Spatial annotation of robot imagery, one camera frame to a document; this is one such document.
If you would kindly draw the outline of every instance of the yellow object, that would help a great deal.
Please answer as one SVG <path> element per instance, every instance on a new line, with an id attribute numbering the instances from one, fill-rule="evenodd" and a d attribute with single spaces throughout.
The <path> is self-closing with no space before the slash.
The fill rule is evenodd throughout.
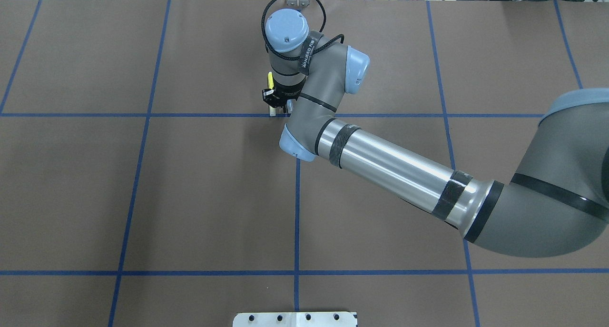
<path id="1" fill-rule="evenodd" d="M 268 88 L 269 89 L 274 88 L 275 85 L 273 84 L 273 73 L 271 71 L 268 72 L 267 79 L 268 79 Z"/>

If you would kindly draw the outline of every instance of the black label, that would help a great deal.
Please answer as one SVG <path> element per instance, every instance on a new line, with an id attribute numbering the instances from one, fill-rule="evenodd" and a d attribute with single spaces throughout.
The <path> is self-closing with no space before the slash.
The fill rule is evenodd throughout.
<path id="1" fill-rule="evenodd" d="M 317 47 L 317 43 L 324 36 L 320 32 L 312 30 L 309 32 L 309 36 L 306 37 L 303 43 L 302 50 L 300 51 L 300 58 L 298 60 L 298 72 L 305 75 L 309 75 L 309 67 L 311 67 L 311 58 L 313 58 L 313 50 Z"/>

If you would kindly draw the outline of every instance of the light blue cap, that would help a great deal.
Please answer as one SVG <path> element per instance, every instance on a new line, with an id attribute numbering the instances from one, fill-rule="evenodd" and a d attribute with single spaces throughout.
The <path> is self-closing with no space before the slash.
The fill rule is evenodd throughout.
<path id="1" fill-rule="evenodd" d="M 309 36 L 309 24 L 297 10 L 283 8 L 268 17 L 265 32 L 273 49 L 288 52 L 299 47 Z"/>
<path id="2" fill-rule="evenodd" d="M 564 109 L 583 106 L 584 104 L 607 102 L 609 102 L 609 88 L 590 88 L 569 91 L 568 93 L 560 95 L 554 101 L 554 103 L 552 103 L 550 110 L 548 110 L 546 115 L 543 115 L 539 123 L 541 123 L 543 119 L 547 118 L 551 114 Z"/>
<path id="3" fill-rule="evenodd" d="M 352 47 L 346 48 L 346 71 L 344 74 L 344 92 L 355 94 L 359 91 L 359 86 L 368 71 L 370 57 L 363 52 L 359 52 Z"/>
<path id="4" fill-rule="evenodd" d="M 283 127 L 283 132 L 281 132 L 279 147 L 281 147 L 285 153 L 300 160 L 304 160 L 305 162 L 313 162 L 313 159 L 315 159 L 315 154 L 305 149 L 305 147 L 292 136 L 290 131 L 287 130 L 287 125 Z"/>

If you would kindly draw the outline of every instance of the blue grid line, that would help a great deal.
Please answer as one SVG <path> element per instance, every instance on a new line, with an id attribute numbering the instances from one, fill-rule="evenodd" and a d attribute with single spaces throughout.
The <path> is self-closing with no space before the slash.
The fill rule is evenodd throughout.
<path id="1" fill-rule="evenodd" d="M 435 33 L 433 32 L 433 18 L 431 16 L 431 6 L 429 1 L 426 1 L 427 17 L 429 21 L 429 34 L 431 34 L 431 46 L 433 49 L 433 60 L 435 62 L 435 75 L 438 79 L 438 89 L 440 91 L 440 102 L 442 103 L 442 114 L 444 115 L 444 129 L 446 130 L 446 142 L 448 143 L 448 154 L 451 160 L 452 169 L 456 169 L 454 152 L 452 150 L 452 140 L 450 134 L 450 126 L 448 125 L 448 112 L 446 110 L 446 101 L 444 99 L 444 88 L 442 86 L 442 75 L 440 73 L 440 60 L 438 58 L 437 45 L 435 43 Z M 476 327 L 480 327 L 480 316 L 478 314 L 478 301 L 476 299 L 476 287 L 474 286 L 474 275 L 471 270 L 470 249 L 467 242 L 463 240 L 463 250 L 465 251 L 465 264 L 467 265 L 467 277 L 470 282 L 471 305 L 474 313 L 474 322 Z"/>
<path id="2" fill-rule="evenodd" d="M 294 207 L 294 311 L 300 311 L 300 159 L 296 158 Z"/>
<path id="3" fill-rule="evenodd" d="M 609 274 L 609 268 L 490 268 L 474 269 L 474 275 Z M 116 276 L 119 271 L 95 270 L 0 270 L 0 276 Z M 300 276 L 434 276 L 467 275 L 467 269 L 454 270 L 299 270 Z M 157 270 L 123 271 L 134 277 L 239 277 L 293 276 L 293 270 Z"/>
<path id="4" fill-rule="evenodd" d="M 569 40 L 567 40 L 567 34 L 565 33 L 565 25 L 563 25 L 563 17 L 560 14 L 558 0 L 554 0 L 554 9 L 556 10 L 556 17 L 559 19 L 560 31 L 563 34 L 563 41 L 565 42 L 565 48 L 567 49 L 567 55 L 569 56 L 569 61 L 571 62 L 571 67 L 573 68 L 573 73 L 575 74 L 575 78 L 577 80 L 577 86 L 579 87 L 579 89 L 583 89 L 583 85 L 581 84 L 581 79 L 579 78 L 579 71 L 577 71 L 577 67 L 575 65 L 575 60 L 573 60 L 573 55 L 570 51 Z"/>
<path id="5" fill-rule="evenodd" d="M 543 114 L 518 113 L 342 113 L 337 118 L 541 118 Z M 228 117 L 228 118 L 270 118 L 268 114 L 257 113 L 0 113 L 0 117 L 74 117 L 74 118 L 171 118 L 171 117 Z M 275 118 L 286 118 L 289 114 L 277 114 Z"/>
<path id="6" fill-rule="evenodd" d="M 118 274 L 116 275 L 115 291 L 112 297 L 112 306 L 110 308 L 110 314 L 108 318 L 108 327 L 112 327 L 114 324 L 114 316 L 116 312 L 116 303 L 118 301 L 118 295 L 120 290 L 120 281 L 122 280 L 122 271 L 125 264 L 125 255 L 127 253 L 127 244 L 129 240 L 129 231 L 131 228 L 131 219 L 133 218 L 133 208 L 135 207 L 135 197 L 138 192 L 139 174 L 142 169 L 142 160 L 144 158 L 144 150 L 146 148 L 146 138 L 148 136 L 148 127 L 150 126 L 150 112 L 152 111 L 152 104 L 154 103 L 155 87 L 157 85 L 158 69 L 161 65 L 161 56 L 163 55 L 163 42 L 165 41 L 165 32 L 167 30 L 167 20 L 169 18 L 169 8 L 171 7 L 171 0 L 167 0 L 167 6 L 165 8 L 165 19 L 163 20 L 163 30 L 161 31 L 161 41 L 158 46 L 157 62 L 155 65 L 154 76 L 152 78 L 152 87 L 150 88 L 150 99 L 148 100 L 148 117 L 144 123 L 144 132 L 142 133 L 142 142 L 139 148 L 138 164 L 135 169 L 135 179 L 133 180 L 133 191 L 131 193 L 131 201 L 129 203 L 129 212 L 127 215 L 127 223 L 125 226 L 125 234 L 122 240 L 122 249 L 120 250 L 120 260 L 118 266 Z"/>
<path id="7" fill-rule="evenodd" d="M 26 50 L 26 45 L 28 44 L 28 40 L 30 39 L 30 34 L 32 34 L 34 22 L 36 21 L 36 17 L 38 16 L 38 12 L 40 11 L 41 4 L 42 4 L 42 0 L 39 0 L 36 5 L 36 10 L 34 10 L 34 14 L 32 16 L 32 21 L 30 21 L 30 26 L 28 27 L 28 32 L 26 33 L 26 36 L 23 39 L 23 43 L 21 44 L 21 49 L 19 50 L 17 60 L 15 61 L 15 66 L 13 67 L 13 72 L 10 73 L 9 83 L 7 84 L 6 90 L 4 91 L 4 97 L 2 97 L 2 103 L 0 103 L 0 113 L 2 113 L 2 111 L 4 110 L 4 104 L 6 104 L 6 100 L 9 98 L 10 88 L 11 88 L 11 86 L 13 86 L 13 80 L 15 79 L 15 75 L 17 74 L 17 68 L 19 68 L 19 64 L 21 63 L 21 57 L 23 56 L 23 52 Z"/>

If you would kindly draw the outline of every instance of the blue object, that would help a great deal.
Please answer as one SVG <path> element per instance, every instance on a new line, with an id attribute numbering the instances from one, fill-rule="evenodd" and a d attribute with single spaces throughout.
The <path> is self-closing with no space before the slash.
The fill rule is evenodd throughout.
<path id="1" fill-rule="evenodd" d="M 294 156 L 300 160 L 304 160 L 305 162 L 313 162 L 315 159 L 315 154 L 309 152 L 305 147 L 303 147 L 297 140 L 292 136 L 289 130 L 287 130 L 287 124 L 283 127 L 283 132 L 281 132 L 281 139 L 279 140 L 279 147 L 291 156 Z"/>
<path id="2" fill-rule="evenodd" d="M 564 109 L 583 106 L 584 104 L 607 102 L 609 102 L 609 88 L 590 88 L 569 91 L 568 93 L 560 95 L 554 103 L 552 103 L 550 110 L 548 110 L 546 115 L 543 115 L 539 123 L 551 114 Z"/>
<path id="3" fill-rule="evenodd" d="M 297 10 L 283 8 L 268 17 L 265 32 L 273 49 L 289 52 L 299 47 L 309 36 L 309 24 Z"/>
<path id="4" fill-rule="evenodd" d="M 344 92 L 355 94 L 359 91 L 370 65 L 370 57 L 352 47 L 346 48 L 346 73 L 344 74 Z"/>

